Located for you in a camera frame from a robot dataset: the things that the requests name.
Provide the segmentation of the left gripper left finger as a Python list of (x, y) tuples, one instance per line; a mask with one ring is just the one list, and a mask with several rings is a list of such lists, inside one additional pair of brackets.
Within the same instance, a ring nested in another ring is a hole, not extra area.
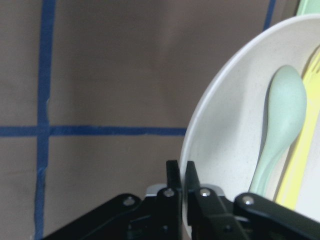
[(180, 240), (182, 185), (177, 160), (166, 162), (166, 184), (140, 199), (117, 195), (45, 237), (47, 240)]

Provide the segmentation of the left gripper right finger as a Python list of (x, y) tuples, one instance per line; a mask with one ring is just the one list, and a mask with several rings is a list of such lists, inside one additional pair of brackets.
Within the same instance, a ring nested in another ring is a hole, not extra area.
[(193, 240), (318, 240), (320, 224), (254, 193), (229, 201), (218, 186), (186, 166), (186, 217)]

